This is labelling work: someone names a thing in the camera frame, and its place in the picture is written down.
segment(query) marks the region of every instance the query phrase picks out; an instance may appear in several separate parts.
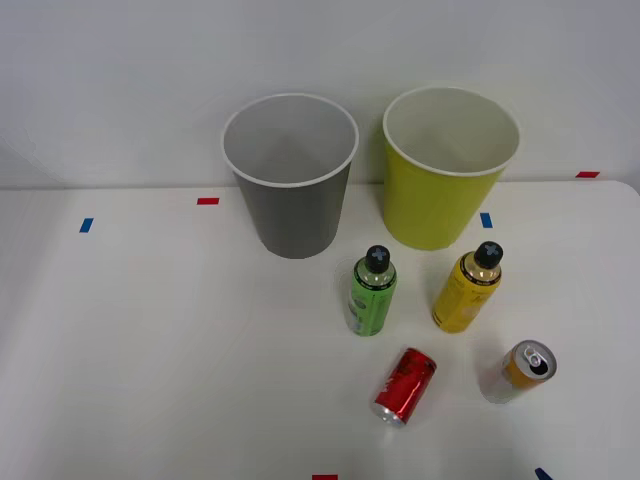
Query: bottle label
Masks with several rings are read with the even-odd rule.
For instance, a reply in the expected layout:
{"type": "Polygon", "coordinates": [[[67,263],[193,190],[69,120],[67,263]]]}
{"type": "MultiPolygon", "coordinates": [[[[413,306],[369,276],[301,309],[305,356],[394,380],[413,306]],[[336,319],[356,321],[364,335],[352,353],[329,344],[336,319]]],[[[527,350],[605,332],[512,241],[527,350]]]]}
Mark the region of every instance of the bottle label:
{"type": "Polygon", "coordinates": [[[383,286],[371,286],[366,284],[354,269],[349,297],[349,327],[354,333],[369,337],[382,330],[391,305],[391,297],[396,289],[397,278],[395,275],[383,286]]]}
{"type": "Polygon", "coordinates": [[[482,282],[471,277],[464,268],[467,255],[460,257],[453,267],[433,308],[433,318],[445,332],[465,330],[500,285],[502,276],[493,282],[482,282]]]}

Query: orange can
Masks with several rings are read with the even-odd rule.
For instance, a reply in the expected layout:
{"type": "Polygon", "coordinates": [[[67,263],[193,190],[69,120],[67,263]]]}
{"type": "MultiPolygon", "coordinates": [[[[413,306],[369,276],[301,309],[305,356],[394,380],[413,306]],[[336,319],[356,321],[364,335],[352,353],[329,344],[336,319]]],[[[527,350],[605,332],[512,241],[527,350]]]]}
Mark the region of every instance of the orange can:
{"type": "Polygon", "coordinates": [[[556,374],[556,357],[544,344],[525,340],[513,347],[502,362],[480,377],[480,390],[492,403],[507,403],[556,374]]]}

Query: paper cup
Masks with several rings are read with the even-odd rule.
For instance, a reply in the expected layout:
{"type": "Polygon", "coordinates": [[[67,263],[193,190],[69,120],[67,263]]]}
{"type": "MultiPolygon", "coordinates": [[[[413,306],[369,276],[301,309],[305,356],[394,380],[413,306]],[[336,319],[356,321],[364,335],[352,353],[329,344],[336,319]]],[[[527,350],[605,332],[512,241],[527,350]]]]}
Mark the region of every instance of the paper cup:
{"type": "Polygon", "coordinates": [[[516,123],[498,104],[457,88],[396,98],[383,129],[384,223],[400,242],[436,250],[464,230],[516,149],[516,123]]]}
{"type": "Polygon", "coordinates": [[[285,258],[311,257],[333,241],[357,148],[355,120],[315,95],[257,100],[222,133],[224,158],[260,240],[285,258]]]}

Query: can lid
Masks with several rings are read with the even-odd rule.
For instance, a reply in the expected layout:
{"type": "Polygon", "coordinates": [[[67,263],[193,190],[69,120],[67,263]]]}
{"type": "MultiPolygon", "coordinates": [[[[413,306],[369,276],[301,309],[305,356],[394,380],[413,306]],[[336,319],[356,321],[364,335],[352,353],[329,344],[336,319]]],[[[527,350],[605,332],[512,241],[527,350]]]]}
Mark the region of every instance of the can lid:
{"type": "Polygon", "coordinates": [[[558,368],[551,350],[535,340],[525,340],[516,345],[514,357],[520,371],[537,382],[549,380],[558,368]]]}
{"type": "Polygon", "coordinates": [[[367,256],[364,262],[370,272],[382,273],[389,269],[390,261],[391,253],[389,253],[389,250],[382,245],[374,245],[367,250],[367,256]]]}
{"type": "Polygon", "coordinates": [[[473,254],[473,259],[482,268],[491,270],[500,264],[503,253],[502,247],[496,242],[482,242],[473,254]]]}

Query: red can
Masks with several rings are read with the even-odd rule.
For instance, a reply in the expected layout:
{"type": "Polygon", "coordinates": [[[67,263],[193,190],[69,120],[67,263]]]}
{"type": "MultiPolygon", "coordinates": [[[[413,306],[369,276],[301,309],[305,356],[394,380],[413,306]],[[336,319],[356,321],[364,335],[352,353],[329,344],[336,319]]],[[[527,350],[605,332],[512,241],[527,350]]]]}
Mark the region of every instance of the red can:
{"type": "Polygon", "coordinates": [[[374,401],[375,414],[395,426],[406,425],[436,368],[427,355],[407,348],[374,401]]]}

